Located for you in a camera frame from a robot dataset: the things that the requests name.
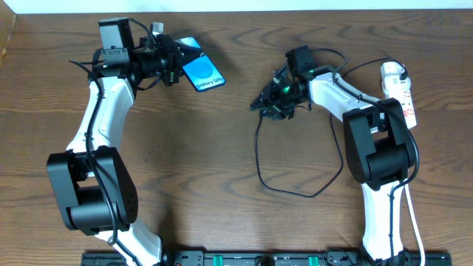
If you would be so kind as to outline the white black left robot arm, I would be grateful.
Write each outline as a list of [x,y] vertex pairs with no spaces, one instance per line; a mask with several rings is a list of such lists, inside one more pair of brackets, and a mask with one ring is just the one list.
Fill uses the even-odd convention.
[[156,22],[134,41],[133,24],[99,21],[102,45],[80,63],[89,83],[86,111],[66,150],[49,156],[47,173],[68,229],[102,239],[128,265],[174,265],[173,253],[138,215],[137,189],[119,148],[141,82],[171,86],[205,54],[194,38],[174,40]]

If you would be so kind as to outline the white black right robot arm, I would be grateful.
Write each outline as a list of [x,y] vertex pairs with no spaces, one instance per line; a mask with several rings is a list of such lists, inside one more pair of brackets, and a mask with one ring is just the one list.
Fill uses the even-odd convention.
[[304,102],[343,124],[347,166],[361,184],[364,235],[359,265],[405,265],[400,236],[401,195],[418,173],[420,155],[399,100],[369,96],[346,82],[341,66],[320,66],[307,46],[288,51],[285,64],[250,105],[260,118],[291,119]]

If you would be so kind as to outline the blue screen Galaxy smartphone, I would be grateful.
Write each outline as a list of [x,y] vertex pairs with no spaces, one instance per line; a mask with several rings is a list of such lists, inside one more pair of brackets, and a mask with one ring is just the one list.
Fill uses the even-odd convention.
[[225,78],[206,53],[203,57],[183,65],[182,69],[197,92],[215,89],[224,86],[226,83]]

